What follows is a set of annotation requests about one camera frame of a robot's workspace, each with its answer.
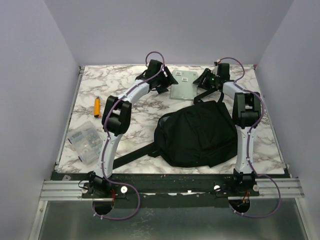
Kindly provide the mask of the grey notebook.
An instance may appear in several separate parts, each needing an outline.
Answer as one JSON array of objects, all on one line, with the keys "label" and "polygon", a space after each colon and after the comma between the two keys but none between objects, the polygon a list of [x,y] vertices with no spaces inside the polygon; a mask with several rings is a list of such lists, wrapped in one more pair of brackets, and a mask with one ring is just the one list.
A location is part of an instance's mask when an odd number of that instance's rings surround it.
[{"label": "grey notebook", "polygon": [[178,84],[173,84],[170,90],[170,99],[193,101],[197,96],[197,85],[193,82],[198,78],[196,71],[174,70],[172,73]]}]

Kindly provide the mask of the black student backpack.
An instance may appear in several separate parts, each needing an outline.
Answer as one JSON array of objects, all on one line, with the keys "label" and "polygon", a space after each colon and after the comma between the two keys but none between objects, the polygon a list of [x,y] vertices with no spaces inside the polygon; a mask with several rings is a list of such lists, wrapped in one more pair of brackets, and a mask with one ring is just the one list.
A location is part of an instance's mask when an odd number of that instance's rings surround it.
[{"label": "black student backpack", "polygon": [[222,164],[237,155],[236,127],[223,102],[202,99],[217,89],[196,96],[193,105],[159,118],[153,142],[114,160],[117,169],[143,156],[162,157],[170,166],[210,168]]}]

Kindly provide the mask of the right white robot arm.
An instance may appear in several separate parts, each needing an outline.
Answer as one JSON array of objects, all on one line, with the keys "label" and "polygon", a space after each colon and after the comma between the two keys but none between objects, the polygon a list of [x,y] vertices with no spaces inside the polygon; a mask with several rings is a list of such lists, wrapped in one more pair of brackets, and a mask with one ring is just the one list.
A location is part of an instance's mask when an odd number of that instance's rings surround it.
[{"label": "right white robot arm", "polygon": [[232,121],[237,131],[237,159],[230,191],[241,196],[248,187],[256,184],[258,174],[253,169],[253,150],[256,128],[265,111],[263,101],[259,93],[247,90],[230,79],[228,63],[217,63],[213,70],[205,68],[193,84],[205,90],[193,99],[194,104],[214,92],[220,92],[220,102],[225,95],[233,99]]}]

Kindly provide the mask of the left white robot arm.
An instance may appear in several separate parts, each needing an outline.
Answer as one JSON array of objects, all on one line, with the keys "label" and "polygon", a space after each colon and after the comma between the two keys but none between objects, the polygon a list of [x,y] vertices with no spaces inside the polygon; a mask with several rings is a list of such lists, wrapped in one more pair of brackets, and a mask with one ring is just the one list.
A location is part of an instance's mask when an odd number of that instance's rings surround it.
[{"label": "left white robot arm", "polygon": [[131,87],[118,96],[109,96],[102,115],[102,126],[106,133],[103,141],[98,167],[89,175],[89,186],[101,198],[111,191],[109,178],[113,173],[116,151],[122,136],[131,123],[132,106],[149,92],[167,92],[168,87],[178,82],[171,75],[165,63],[150,60],[147,69],[138,75]]}]

